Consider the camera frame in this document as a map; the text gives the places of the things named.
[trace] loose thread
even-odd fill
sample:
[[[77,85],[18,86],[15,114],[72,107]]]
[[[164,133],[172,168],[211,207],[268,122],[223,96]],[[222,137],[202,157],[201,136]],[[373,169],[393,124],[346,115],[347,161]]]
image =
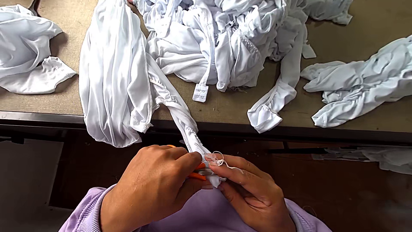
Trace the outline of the loose thread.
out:
[[[225,156],[224,156],[221,152],[218,152],[218,151],[212,152],[212,154],[215,154],[215,153],[221,154],[221,155],[222,155],[222,159],[218,159],[218,158],[216,158],[216,157],[210,157],[208,154],[205,154],[206,157],[208,157],[208,158],[210,158],[210,159],[212,159],[212,160],[206,160],[206,161],[204,161],[203,163],[205,163],[205,162],[213,162],[213,163],[216,163],[218,166],[222,166],[223,164],[226,164],[226,166],[227,166],[228,168],[230,168],[230,169],[238,169],[238,170],[243,174],[243,170],[242,170],[242,169],[237,168],[237,167],[231,167],[231,166],[229,166],[229,164],[227,164],[227,162],[225,161]]]

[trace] scissors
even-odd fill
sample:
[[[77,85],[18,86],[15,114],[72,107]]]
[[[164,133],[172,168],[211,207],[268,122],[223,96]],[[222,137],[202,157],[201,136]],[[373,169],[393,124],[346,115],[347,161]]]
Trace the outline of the scissors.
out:
[[[196,178],[196,179],[205,181],[206,180],[205,176],[206,175],[212,175],[212,174],[213,174],[212,170],[207,168],[206,164],[201,163],[201,164],[199,164],[199,166],[197,166],[195,168],[195,170],[191,174],[189,174],[188,178]]]

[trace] person's left hand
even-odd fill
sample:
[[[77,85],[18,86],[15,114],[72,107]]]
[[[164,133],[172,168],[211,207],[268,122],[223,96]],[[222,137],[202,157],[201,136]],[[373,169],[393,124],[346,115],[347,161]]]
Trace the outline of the person's left hand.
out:
[[[130,161],[118,184],[103,198],[103,232],[131,232],[179,211],[209,181],[186,179],[201,163],[198,152],[183,147],[144,147]]]

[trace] white fabric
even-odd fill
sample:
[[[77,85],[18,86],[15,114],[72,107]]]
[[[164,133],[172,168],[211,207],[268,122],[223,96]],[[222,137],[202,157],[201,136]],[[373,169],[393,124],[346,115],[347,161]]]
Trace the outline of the white fabric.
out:
[[[87,131],[115,147],[140,142],[164,104],[189,152],[210,153],[179,93],[146,52],[140,20],[126,0],[99,0],[80,53],[79,91]],[[219,177],[208,177],[220,183]]]
[[[316,20],[332,20],[347,25],[352,19],[348,13],[353,0],[306,0],[304,11]]]
[[[390,147],[358,147],[357,149],[328,148],[328,154],[313,154],[316,160],[349,160],[379,162],[379,168],[412,175],[412,149]]]
[[[19,94],[52,93],[75,75],[59,58],[49,57],[49,40],[61,32],[21,5],[0,7],[0,86]]]
[[[273,53],[275,55],[272,58],[281,59],[286,54],[281,61],[281,74],[275,86],[248,110],[250,124],[259,133],[277,126],[282,121],[278,112],[296,96],[295,86],[300,76],[302,47],[307,37],[306,20],[307,15],[303,13],[302,8],[295,7],[290,9],[288,17],[279,29],[275,39],[278,41],[279,49],[277,53]],[[296,36],[290,40],[290,33],[286,32],[295,32]]]
[[[351,2],[134,0],[150,31],[149,54],[165,74],[198,83],[194,101],[206,101],[206,84],[216,84],[222,92],[256,86],[265,58],[282,60],[295,47],[282,62],[285,67],[275,87],[248,111],[251,125],[260,133],[280,123],[277,113],[295,97],[301,54],[316,57],[306,40],[307,14],[347,24]]]
[[[306,91],[324,91],[327,105],[312,116],[315,125],[341,125],[384,102],[412,95],[412,36],[389,43],[367,61],[314,64],[301,76],[310,80]]]
[[[220,91],[256,86],[269,46],[286,16],[285,0],[135,0],[150,32],[148,53],[165,74]]]

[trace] ribbed cuff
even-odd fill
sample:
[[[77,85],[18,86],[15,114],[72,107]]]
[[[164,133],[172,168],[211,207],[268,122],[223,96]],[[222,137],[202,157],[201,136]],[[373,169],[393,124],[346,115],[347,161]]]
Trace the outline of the ribbed cuff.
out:
[[[114,186],[116,186],[116,184],[110,186],[98,198],[95,198],[87,205],[80,217],[80,223],[76,231],[101,232],[99,223],[100,207],[102,205],[103,198],[110,190],[114,188]]]

